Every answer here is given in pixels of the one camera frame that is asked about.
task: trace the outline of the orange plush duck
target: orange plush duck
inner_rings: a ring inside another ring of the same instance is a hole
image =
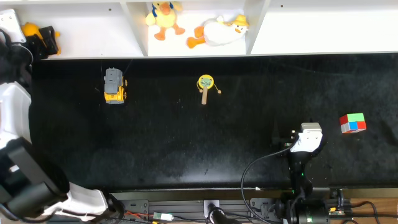
[[[205,22],[205,25],[195,29],[195,37],[187,39],[189,48],[194,48],[198,44],[208,44],[210,46],[220,46],[234,42],[246,34],[249,24],[246,16],[238,15],[235,21],[224,22],[222,16],[217,20],[211,19]]]
[[[160,32],[155,34],[158,40],[166,39],[166,30],[173,27],[175,34],[181,35],[185,32],[184,28],[177,25],[177,14],[175,10],[181,11],[182,6],[179,2],[153,2],[152,11],[146,17],[146,24],[152,26],[154,24],[160,27]]]

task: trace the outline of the yellow hat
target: yellow hat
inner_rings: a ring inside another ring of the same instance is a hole
[[[233,21],[232,23],[238,26],[249,26],[248,22],[246,22],[246,16],[244,15],[238,15],[235,21]]]

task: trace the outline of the black table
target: black table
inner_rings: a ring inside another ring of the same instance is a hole
[[[398,184],[397,54],[137,60],[34,65],[30,134],[84,187],[111,190],[235,188],[244,168],[282,135],[319,122],[327,145],[309,167],[332,187]],[[124,71],[125,105],[104,102],[105,70]],[[217,87],[201,104],[195,86]],[[339,117],[364,113],[368,129],[342,134]],[[259,162],[248,187],[287,188],[287,160]]]

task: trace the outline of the toy truck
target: toy truck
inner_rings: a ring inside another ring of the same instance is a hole
[[[109,104],[122,104],[127,98],[127,80],[122,71],[117,68],[108,68],[105,71],[105,102]]]

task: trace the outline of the rubik's cube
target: rubik's cube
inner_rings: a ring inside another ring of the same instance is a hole
[[[365,118],[362,113],[346,114],[340,118],[342,133],[357,133],[366,130]]]

